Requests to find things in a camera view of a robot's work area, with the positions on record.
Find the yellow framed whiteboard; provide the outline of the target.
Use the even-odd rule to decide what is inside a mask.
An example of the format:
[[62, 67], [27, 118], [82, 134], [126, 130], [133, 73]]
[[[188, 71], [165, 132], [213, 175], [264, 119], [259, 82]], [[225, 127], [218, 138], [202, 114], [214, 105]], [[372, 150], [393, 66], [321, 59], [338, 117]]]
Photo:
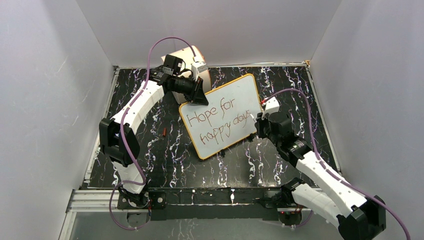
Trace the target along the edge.
[[250, 114], [262, 111], [256, 80], [245, 74], [206, 93], [209, 105], [184, 103], [179, 114], [201, 160], [256, 133]]

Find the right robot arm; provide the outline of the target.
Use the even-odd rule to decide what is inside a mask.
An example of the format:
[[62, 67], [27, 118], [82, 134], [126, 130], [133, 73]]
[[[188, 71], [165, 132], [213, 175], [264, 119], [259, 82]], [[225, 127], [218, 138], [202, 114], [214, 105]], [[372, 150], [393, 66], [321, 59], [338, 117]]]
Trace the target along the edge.
[[283, 160], [321, 188], [317, 191], [295, 177], [281, 186], [276, 200], [288, 207], [299, 204], [311, 209], [337, 228], [344, 240], [372, 240], [386, 229], [380, 198], [373, 200], [346, 186], [339, 173], [316, 155], [304, 138], [295, 135], [287, 115], [258, 113], [254, 125], [258, 137], [270, 140]]

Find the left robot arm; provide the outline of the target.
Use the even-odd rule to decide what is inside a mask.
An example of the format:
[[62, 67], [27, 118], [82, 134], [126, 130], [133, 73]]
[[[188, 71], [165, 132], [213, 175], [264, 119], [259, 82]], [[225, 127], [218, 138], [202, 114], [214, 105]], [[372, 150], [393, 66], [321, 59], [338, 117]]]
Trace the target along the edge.
[[208, 66], [202, 55], [194, 55], [187, 65], [183, 58], [168, 54], [162, 65], [147, 70], [145, 83], [122, 110], [100, 121], [100, 150], [116, 168], [120, 178], [116, 188], [132, 207], [144, 208], [150, 202], [146, 176], [137, 161], [141, 147], [136, 132], [140, 124], [168, 92], [182, 94], [191, 104], [207, 106], [200, 76], [204, 72], [208, 72]]

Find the beige cylindrical container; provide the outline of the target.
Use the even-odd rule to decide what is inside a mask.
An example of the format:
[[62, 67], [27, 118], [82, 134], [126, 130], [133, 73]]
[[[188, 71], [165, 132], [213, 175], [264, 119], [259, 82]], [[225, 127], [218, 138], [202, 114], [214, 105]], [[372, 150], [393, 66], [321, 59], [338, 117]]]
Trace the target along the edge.
[[[204, 56], [199, 51], [199, 49], [195, 45], [192, 45], [191, 47], [193, 48], [194, 52], [196, 53], [196, 57], [198, 59], [200, 59], [201, 62], [206, 62]], [[192, 69], [192, 64], [195, 61], [194, 61], [193, 52], [192, 52], [190, 47], [182, 48], [178, 51], [170, 53], [169, 55], [172, 55], [172, 56], [175, 56], [175, 57], [178, 57], [178, 58], [184, 60], [184, 62], [181, 65], [181, 70], [184, 70], [184, 69], [191, 70]], [[209, 70], [205, 70], [205, 71], [201, 72], [198, 76], [203, 79], [203, 91], [204, 91], [204, 93], [211, 91], [212, 90], [212, 83], [211, 83], [211, 75], [210, 75]], [[185, 99], [185, 97], [182, 93], [173, 92], [172, 94], [175, 97], [175, 100], [179, 105], [187, 102], [187, 100]]]

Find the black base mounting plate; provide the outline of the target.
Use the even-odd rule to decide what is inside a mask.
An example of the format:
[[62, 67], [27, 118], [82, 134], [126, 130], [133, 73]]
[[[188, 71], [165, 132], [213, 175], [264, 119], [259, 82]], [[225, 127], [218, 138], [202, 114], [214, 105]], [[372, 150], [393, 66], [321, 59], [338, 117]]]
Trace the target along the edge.
[[145, 211], [152, 221], [260, 219], [298, 225], [310, 210], [290, 201], [279, 187], [149, 188], [140, 194], [119, 190], [117, 208]]

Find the aluminium frame rail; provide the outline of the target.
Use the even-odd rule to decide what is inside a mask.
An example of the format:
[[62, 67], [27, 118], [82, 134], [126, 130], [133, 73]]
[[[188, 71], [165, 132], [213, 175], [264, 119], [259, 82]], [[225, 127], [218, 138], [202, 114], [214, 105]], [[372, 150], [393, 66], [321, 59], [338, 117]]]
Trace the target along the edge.
[[172, 206], [250, 206], [264, 208], [293, 208], [295, 203], [279, 187], [254, 188], [151, 188], [137, 197], [140, 203], [124, 196], [123, 191], [111, 189], [75, 190], [67, 211], [136, 211], [164, 210]]

